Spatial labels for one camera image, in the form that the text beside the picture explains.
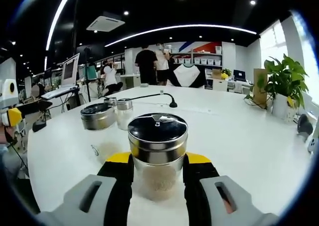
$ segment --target black t-shirt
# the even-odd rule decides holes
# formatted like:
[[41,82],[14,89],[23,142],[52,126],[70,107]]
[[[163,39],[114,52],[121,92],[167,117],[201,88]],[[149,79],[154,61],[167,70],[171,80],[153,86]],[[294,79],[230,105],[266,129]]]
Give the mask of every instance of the black t-shirt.
[[140,71],[154,71],[154,61],[157,60],[156,54],[146,49],[137,54],[135,63],[139,65]]

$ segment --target salt shaker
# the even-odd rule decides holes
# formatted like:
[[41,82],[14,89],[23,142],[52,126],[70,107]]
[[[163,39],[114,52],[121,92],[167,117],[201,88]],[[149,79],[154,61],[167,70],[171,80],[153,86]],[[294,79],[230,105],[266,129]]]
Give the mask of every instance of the salt shaker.
[[118,100],[117,122],[119,129],[127,130],[130,121],[133,119],[133,103],[131,99],[123,98]]

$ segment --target yellow object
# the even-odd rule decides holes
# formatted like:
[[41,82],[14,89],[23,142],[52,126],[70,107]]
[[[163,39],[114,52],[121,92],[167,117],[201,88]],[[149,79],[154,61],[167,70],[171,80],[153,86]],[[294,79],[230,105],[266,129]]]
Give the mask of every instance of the yellow object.
[[106,161],[115,163],[128,163],[130,154],[130,152],[116,153],[108,158]]
[[8,121],[10,126],[16,126],[22,121],[22,114],[18,108],[12,108],[7,111]]
[[294,101],[290,96],[287,97],[287,101],[288,101],[288,104],[291,108],[295,108]]
[[188,155],[188,160],[190,164],[200,164],[200,163],[211,163],[210,159],[203,155],[198,155],[194,153],[186,153]]
[[225,80],[226,78],[228,78],[228,75],[226,73],[222,73],[221,74],[221,79]]

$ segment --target white pot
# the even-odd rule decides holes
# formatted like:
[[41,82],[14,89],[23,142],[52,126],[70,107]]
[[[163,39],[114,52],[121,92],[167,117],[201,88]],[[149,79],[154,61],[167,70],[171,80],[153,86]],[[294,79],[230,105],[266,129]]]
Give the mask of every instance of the white pot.
[[277,94],[273,101],[273,115],[286,122],[293,122],[297,109],[291,108],[287,104],[287,97]]
[[287,97],[281,94],[277,94],[273,101],[273,115],[285,119],[288,112]]

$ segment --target computer monitor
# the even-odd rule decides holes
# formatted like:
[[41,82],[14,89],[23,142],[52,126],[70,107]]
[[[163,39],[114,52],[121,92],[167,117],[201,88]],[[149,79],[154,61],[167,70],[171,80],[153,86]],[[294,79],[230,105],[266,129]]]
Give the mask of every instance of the computer monitor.
[[246,81],[246,73],[240,70],[234,70],[234,80],[235,81]]
[[62,86],[75,85],[79,57],[80,57],[80,53],[66,60],[63,63],[62,81],[61,81]]

